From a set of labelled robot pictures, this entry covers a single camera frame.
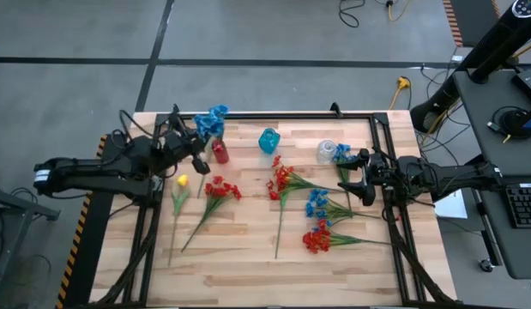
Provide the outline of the red glass vase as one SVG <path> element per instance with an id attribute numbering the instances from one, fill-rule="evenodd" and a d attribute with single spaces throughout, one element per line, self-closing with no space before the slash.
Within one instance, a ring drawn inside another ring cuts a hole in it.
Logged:
<path id="1" fill-rule="evenodd" d="M 215 139 L 212 142 L 212 151 L 219 164 L 226 164 L 229 161 L 226 145 L 221 139 Z"/>

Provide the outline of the black aluminium table frame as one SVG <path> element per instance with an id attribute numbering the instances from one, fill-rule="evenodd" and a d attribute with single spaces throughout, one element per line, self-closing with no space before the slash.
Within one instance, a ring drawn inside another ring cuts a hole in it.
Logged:
<path id="1" fill-rule="evenodd" d="M 357 212 L 379 219 L 355 216 L 335 226 L 338 233 L 387 245 L 337 246 L 313 254 L 302 236 L 313 226 L 305 216 L 308 190 L 287 198 L 281 226 L 278 258 L 275 258 L 280 203 L 269 198 L 267 182 L 273 176 L 273 156 L 258 146 L 266 128 L 281 134 L 277 154 L 313 183 L 333 187 L 335 169 L 317 162 L 317 146 L 326 139 L 355 148 L 386 144 L 385 130 L 362 114 L 337 118 L 332 113 L 298 115 L 282 113 L 272 118 L 262 113 L 226 121 L 225 141 L 230 160 L 210 161 L 213 175 L 239 187 L 242 198 L 223 204 L 181 251 L 205 207 L 204 192 L 197 198 L 201 175 L 190 160 L 167 172 L 166 184 L 174 186 L 182 174 L 189 176 L 190 196 L 183 206 L 175 234 L 173 257 L 167 265 L 172 236 L 171 199 L 162 206 L 147 304 L 150 307 L 257 307 L 257 306 L 389 306 L 401 303 L 399 287 L 405 284 L 411 299 L 428 298 L 417 286 L 409 264 L 397 275 L 396 256 L 389 229 L 382 219 L 383 199 L 363 206 L 356 197 L 335 194 L 335 200 Z"/>

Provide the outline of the clear cut-glass vase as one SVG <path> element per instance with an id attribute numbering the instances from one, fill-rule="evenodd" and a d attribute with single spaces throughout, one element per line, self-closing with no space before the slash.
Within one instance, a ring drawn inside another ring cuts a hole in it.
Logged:
<path id="1" fill-rule="evenodd" d="M 332 162 L 337 150 L 337 144 L 331 140 L 323 140 L 317 146 L 317 162 L 329 164 Z"/>

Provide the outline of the turquoise glass vase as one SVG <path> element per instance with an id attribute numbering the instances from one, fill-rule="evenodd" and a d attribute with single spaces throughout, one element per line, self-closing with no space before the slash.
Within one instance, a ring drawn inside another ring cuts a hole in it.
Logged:
<path id="1" fill-rule="evenodd" d="M 273 154 L 280 142 L 281 135 L 273 128 L 267 128 L 258 139 L 260 149 L 266 154 Z"/>

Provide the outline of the grey desk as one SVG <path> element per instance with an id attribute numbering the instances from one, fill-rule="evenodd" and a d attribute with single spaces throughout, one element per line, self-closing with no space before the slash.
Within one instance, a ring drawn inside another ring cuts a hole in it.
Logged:
<path id="1" fill-rule="evenodd" d="M 473 82 L 466 71 L 459 71 L 454 74 L 454 82 L 483 159 L 497 166 L 504 180 L 531 183 L 531 137 L 504 142 L 486 126 L 505 106 L 531 111 L 531 100 L 511 81 L 514 75 L 512 70 L 497 71 L 480 84 Z M 514 279 L 531 279 L 531 228 L 512 226 L 502 195 L 481 191 L 480 198 L 508 274 Z"/>

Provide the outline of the black mat with striped edge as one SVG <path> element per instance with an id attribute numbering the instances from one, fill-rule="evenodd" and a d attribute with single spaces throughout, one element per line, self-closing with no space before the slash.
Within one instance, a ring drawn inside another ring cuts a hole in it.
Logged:
<path id="1" fill-rule="evenodd" d="M 501 16 L 496 0 L 442 0 L 453 40 L 475 47 Z"/>

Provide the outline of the red artificial flower bunch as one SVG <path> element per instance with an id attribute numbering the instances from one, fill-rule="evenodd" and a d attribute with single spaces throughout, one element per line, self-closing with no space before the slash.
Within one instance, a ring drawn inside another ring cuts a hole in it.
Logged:
<path id="1" fill-rule="evenodd" d="M 239 201 L 242 198 L 242 193 L 239 188 L 236 185 L 227 183 L 222 176 L 214 176 L 211 182 L 205 184 L 204 193 L 206 196 L 206 204 L 202 218 L 196 225 L 181 251 L 184 251 L 187 248 L 196 233 L 221 205 L 232 199 Z"/>
<path id="2" fill-rule="evenodd" d="M 388 244 L 388 242 L 360 239 L 349 235 L 335 233 L 330 229 L 329 222 L 325 219 L 318 220 L 317 225 L 302 236 L 302 242 L 306 249 L 313 254 L 318 254 L 320 251 L 327 252 L 332 247 L 342 245 L 356 245 L 363 243 L 378 245 Z"/>
<path id="3" fill-rule="evenodd" d="M 303 189 L 319 189 L 322 191 L 341 191 L 341 189 L 328 188 L 323 185 L 316 185 L 307 179 L 299 176 L 294 167 L 289 167 L 281 162 L 281 156 L 277 155 L 273 159 L 273 178 L 271 178 L 266 187 L 269 192 L 271 200 L 282 201 L 287 200 L 287 196 L 292 191 Z"/>

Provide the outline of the white paper sheet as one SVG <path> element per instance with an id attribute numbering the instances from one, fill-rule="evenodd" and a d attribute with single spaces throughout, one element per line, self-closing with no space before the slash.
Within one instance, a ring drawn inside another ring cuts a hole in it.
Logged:
<path id="1" fill-rule="evenodd" d="M 462 189 L 450 193 L 434 203 L 437 217 L 452 219 L 467 219 L 468 213 L 465 206 Z"/>

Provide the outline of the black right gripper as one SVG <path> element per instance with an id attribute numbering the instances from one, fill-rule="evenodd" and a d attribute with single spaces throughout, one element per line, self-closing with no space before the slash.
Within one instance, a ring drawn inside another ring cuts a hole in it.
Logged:
<path id="1" fill-rule="evenodd" d="M 356 183 L 339 182 L 343 190 L 358 197 L 364 206 L 372 206 L 376 199 L 376 185 L 386 184 L 393 171 L 395 158 L 382 150 L 370 154 L 367 148 L 361 148 L 348 162 L 349 170 L 357 171 L 365 167 L 365 181 Z"/>

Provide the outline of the black tower fan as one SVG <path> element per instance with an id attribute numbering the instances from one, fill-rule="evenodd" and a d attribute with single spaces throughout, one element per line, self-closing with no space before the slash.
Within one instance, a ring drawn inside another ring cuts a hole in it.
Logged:
<path id="1" fill-rule="evenodd" d="M 458 72 L 466 73 L 475 83 L 484 83 L 493 71 L 530 39 L 531 0 L 515 0 L 431 98 L 410 111 L 413 127 L 420 132 L 427 132 L 432 128 L 425 125 L 427 116 L 443 117 L 460 99 L 456 87 Z"/>

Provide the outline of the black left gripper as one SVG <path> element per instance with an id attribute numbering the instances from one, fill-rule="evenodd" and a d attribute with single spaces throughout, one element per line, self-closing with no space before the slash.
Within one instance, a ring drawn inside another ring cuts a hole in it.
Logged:
<path id="1" fill-rule="evenodd" d="M 197 173 L 210 173 L 210 167 L 206 162 L 206 152 L 195 151 L 195 130 L 188 127 L 179 115 L 174 117 L 174 129 L 164 134 L 162 149 L 164 157 L 168 161 L 178 162 L 187 156 L 191 156 L 191 164 Z"/>

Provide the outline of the black plate with hazard stripes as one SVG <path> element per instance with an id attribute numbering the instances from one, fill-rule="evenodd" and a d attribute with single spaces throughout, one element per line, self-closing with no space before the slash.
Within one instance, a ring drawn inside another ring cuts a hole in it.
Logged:
<path id="1" fill-rule="evenodd" d="M 90 301 L 114 195 L 90 192 L 82 202 L 54 309 Z"/>

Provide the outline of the blue artificial flower bunch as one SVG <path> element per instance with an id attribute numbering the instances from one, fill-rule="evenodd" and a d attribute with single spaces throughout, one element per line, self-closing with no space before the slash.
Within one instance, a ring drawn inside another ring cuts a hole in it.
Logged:
<path id="1" fill-rule="evenodd" d="M 351 146 L 350 145 L 347 145 L 347 144 L 342 144 L 342 143 L 338 143 L 336 145 L 336 148 L 335 148 L 335 154 L 332 158 L 332 161 L 338 165 L 339 163 L 345 163 L 347 161 L 350 161 L 354 158 L 353 155 L 351 155 L 350 153 L 351 151 Z M 348 182 L 349 181 L 349 173 L 350 171 L 345 169 L 345 168 L 341 168 L 341 167 L 337 167 L 337 173 L 338 173 L 338 176 L 340 178 L 340 181 L 341 182 Z"/>
<path id="2" fill-rule="evenodd" d="M 213 106 L 207 114 L 197 114 L 193 118 L 196 131 L 204 146 L 210 140 L 222 140 L 225 131 L 225 116 L 229 113 L 229 107 L 225 105 Z"/>
<path id="3" fill-rule="evenodd" d="M 317 220 L 325 220 L 328 226 L 346 219 L 366 217 L 379 219 L 377 215 L 368 215 L 350 210 L 329 197 L 329 192 L 322 189 L 313 189 L 305 205 L 305 216 Z"/>

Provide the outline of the black keyboard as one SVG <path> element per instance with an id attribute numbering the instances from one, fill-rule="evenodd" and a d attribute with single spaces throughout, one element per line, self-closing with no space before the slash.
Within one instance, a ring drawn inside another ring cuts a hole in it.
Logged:
<path id="1" fill-rule="evenodd" d="M 531 228 L 531 183 L 508 185 L 504 197 L 513 227 Z"/>

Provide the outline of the grey metal stand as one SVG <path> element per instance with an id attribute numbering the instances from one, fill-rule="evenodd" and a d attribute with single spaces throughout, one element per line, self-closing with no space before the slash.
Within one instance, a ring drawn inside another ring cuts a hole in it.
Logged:
<path id="1" fill-rule="evenodd" d="M 33 218 L 56 221 L 58 210 L 40 205 L 27 188 L 0 189 L 0 288 L 6 283 Z"/>

